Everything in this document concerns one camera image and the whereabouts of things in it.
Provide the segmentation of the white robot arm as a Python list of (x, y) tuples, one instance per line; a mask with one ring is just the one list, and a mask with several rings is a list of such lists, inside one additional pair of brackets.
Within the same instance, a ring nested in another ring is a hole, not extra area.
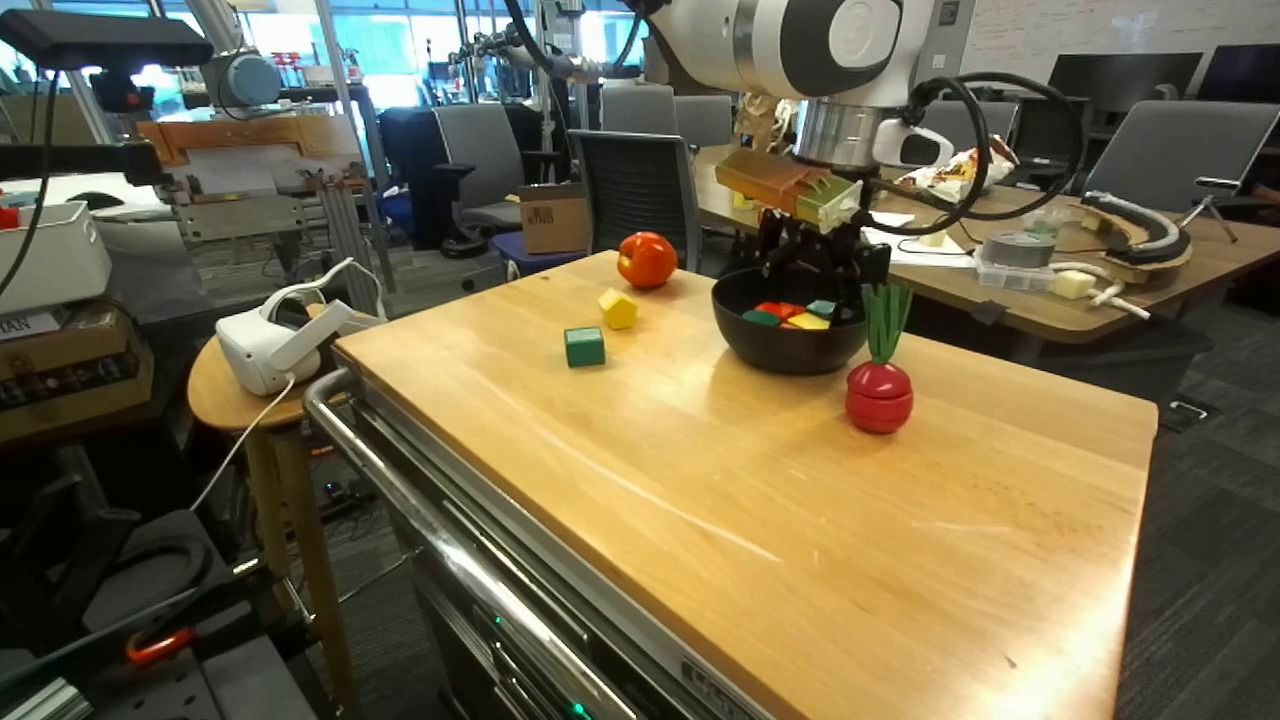
[(784, 150), (753, 141), (717, 181), (758, 209), (758, 230), (794, 230), (849, 279), (885, 279), (887, 252), (859, 238), (873, 175), (899, 159), (923, 102), (936, 36), (958, 38), (941, 0), (626, 0), (670, 58), (740, 100), (794, 100)]

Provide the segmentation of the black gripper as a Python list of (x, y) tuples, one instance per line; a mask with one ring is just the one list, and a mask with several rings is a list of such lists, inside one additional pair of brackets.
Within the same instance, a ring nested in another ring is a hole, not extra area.
[(794, 214), (763, 212), (756, 230), (733, 249), (728, 269), (733, 272), (808, 269), (816, 274), (833, 274), (836, 284), (885, 284), (887, 249), (873, 243), (859, 220), (816, 226)]

